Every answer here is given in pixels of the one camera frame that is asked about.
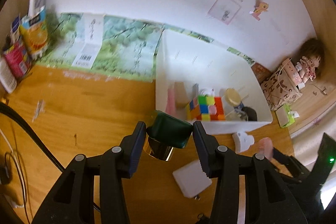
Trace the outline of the green gold perfume bottle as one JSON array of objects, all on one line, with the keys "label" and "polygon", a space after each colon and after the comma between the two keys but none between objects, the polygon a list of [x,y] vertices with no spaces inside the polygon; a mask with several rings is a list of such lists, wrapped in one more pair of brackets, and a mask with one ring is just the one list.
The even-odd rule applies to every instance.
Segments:
[{"label": "green gold perfume bottle", "polygon": [[189,122],[156,111],[153,123],[146,129],[143,150],[155,159],[169,161],[175,149],[185,148],[192,132]]}]

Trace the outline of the green tissue pack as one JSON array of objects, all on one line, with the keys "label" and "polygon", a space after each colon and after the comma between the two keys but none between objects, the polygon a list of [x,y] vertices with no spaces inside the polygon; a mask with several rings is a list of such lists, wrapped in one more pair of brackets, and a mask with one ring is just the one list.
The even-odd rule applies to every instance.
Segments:
[{"label": "green tissue pack", "polygon": [[297,118],[299,118],[299,113],[297,111],[292,111],[291,107],[287,104],[282,105],[275,111],[275,113],[281,128],[289,127],[294,124]]}]

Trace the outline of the white plastic adapter piece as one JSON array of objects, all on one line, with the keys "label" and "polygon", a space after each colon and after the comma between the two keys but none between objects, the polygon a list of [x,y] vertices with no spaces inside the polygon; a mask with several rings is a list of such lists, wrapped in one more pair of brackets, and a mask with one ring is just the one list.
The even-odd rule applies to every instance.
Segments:
[{"label": "white plastic adapter piece", "polygon": [[232,134],[232,138],[235,143],[236,153],[248,151],[250,146],[255,143],[254,137],[252,135],[248,135],[246,132],[236,132]]}]

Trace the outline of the brown letter print bag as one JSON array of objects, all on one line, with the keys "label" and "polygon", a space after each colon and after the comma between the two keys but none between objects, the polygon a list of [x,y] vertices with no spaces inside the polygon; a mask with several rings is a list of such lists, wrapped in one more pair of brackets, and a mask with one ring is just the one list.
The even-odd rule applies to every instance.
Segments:
[{"label": "brown letter print bag", "polygon": [[261,83],[261,89],[271,111],[276,111],[284,104],[291,105],[302,97],[286,71],[280,68]]}]

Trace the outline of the white power adapter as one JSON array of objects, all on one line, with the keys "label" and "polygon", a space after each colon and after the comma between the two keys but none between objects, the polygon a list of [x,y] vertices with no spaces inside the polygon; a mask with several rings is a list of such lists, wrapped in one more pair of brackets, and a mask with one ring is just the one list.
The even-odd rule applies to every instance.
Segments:
[{"label": "white power adapter", "polygon": [[175,170],[173,177],[186,198],[195,198],[212,184],[212,180],[203,172],[199,160]]}]

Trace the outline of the brown cardboard drawing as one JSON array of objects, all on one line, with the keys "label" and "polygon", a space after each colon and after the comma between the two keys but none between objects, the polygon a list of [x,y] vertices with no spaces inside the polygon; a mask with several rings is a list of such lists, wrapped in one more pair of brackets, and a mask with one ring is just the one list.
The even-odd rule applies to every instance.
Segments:
[{"label": "brown cardboard drawing", "polygon": [[272,72],[262,66],[259,63],[254,63],[251,67],[253,73],[255,74],[259,84],[261,84],[264,80],[266,80],[268,77],[272,75]]}]

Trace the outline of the colourful rubik's cube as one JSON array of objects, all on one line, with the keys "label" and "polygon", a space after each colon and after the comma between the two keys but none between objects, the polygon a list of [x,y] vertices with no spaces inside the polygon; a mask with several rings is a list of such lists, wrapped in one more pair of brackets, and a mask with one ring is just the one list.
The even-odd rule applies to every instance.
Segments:
[{"label": "colourful rubik's cube", "polygon": [[224,121],[225,113],[220,97],[196,96],[185,107],[188,120]]}]

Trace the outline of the brown haired rag doll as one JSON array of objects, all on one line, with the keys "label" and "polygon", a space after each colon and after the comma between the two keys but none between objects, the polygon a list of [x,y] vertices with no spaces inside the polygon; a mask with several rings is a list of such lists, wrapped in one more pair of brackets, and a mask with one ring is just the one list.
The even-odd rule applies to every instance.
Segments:
[{"label": "brown haired rag doll", "polygon": [[318,39],[311,38],[303,43],[299,50],[300,59],[295,69],[305,84],[308,80],[313,81],[322,73],[325,65],[325,46]]}]

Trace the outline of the white plastic storage bin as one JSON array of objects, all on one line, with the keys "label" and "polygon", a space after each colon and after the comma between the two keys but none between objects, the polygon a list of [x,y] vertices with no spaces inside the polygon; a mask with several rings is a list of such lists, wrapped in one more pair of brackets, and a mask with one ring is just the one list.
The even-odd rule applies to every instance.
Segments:
[{"label": "white plastic storage bin", "polygon": [[183,83],[187,98],[193,95],[193,86],[212,88],[223,97],[228,88],[235,89],[244,106],[256,111],[257,121],[204,121],[210,135],[250,132],[272,123],[272,114],[264,93],[249,64],[223,47],[165,30],[156,57],[155,108],[165,111],[168,90],[175,83]]}]

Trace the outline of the beige soap block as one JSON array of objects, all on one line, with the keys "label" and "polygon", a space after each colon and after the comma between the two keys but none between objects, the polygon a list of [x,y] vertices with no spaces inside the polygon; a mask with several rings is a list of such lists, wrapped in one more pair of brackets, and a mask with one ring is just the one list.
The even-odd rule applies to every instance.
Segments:
[{"label": "beige soap block", "polygon": [[183,82],[174,83],[175,106],[178,109],[184,108],[189,102],[189,95]]}]

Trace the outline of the white lotion bottle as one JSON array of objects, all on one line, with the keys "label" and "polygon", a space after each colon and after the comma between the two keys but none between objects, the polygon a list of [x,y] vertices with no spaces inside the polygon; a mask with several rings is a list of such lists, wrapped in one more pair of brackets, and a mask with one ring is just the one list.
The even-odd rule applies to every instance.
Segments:
[{"label": "white lotion bottle", "polygon": [[5,88],[5,91],[7,91],[9,94],[15,91],[17,87],[17,80],[15,79],[9,66],[7,65],[6,60],[3,57],[1,57],[0,61],[0,80],[1,84]]}]

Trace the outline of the pink snack packet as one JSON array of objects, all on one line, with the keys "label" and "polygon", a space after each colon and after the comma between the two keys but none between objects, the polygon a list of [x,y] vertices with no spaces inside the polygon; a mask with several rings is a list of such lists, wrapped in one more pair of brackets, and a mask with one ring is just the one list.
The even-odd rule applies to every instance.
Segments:
[{"label": "pink snack packet", "polygon": [[6,44],[3,47],[3,57],[17,80],[25,77],[31,69],[31,58],[23,42]]}]

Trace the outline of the green landscape poster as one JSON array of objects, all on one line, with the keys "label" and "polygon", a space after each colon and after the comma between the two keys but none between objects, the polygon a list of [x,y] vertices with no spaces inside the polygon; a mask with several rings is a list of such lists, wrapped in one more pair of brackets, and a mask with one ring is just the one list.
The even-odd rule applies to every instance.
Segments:
[{"label": "green landscape poster", "polygon": [[164,31],[176,31],[205,43],[220,44],[208,36],[166,23],[96,15],[95,19],[103,21],[103,31],[102,41],[94,46],[84,40],[84,18],[84,13],[47,12],[50,45],[37,64],[152,81]]}]

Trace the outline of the orange juice carton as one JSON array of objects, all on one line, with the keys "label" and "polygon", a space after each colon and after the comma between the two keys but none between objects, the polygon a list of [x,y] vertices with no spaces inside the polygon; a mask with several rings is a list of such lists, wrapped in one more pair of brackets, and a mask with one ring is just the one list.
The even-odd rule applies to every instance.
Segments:
[{"label": "orange juice carton", "polygon": [[46,24],[46,8],[42,6],[33,17],[24,16],[20,33],[33,60],[41,58],[49,47],[49,33]]}]

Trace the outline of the blue white tube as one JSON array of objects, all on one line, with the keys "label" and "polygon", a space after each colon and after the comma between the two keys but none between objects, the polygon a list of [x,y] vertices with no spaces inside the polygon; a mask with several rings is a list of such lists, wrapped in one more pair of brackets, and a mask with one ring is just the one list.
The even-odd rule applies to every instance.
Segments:
[{"label": "blue white tube", "polygon": [[15,17],[11,24],[11,30],[10,30],[10,38],[11,42],[14,44],[16,41],[19,40],[21,34],[20,34],[20,25],[21,25],[21,18],[20,15]]}]

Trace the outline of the pony wall sticker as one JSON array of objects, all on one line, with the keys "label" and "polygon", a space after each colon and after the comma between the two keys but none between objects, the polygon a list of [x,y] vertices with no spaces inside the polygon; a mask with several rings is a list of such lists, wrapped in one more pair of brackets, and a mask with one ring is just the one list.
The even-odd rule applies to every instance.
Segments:
[{"label": "pony wall sticker", "polygon": [[255,19],[260,21],[260,15],[263,12],[268,12],[269,4],[266,2],[259,2],[256,4],[255,9],[253,11],[250,11],[249,14],[252,15]]}]

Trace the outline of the pink square wall sticker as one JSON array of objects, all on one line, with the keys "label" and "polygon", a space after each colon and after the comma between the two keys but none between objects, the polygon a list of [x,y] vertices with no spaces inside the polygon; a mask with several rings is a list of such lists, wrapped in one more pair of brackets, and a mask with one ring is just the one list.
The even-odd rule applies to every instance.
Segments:
[{"label": "pink square wall sticker", "polygon": [[241,6],[234,0],[216,0],[208,15],[229,25],[240,9]]}]

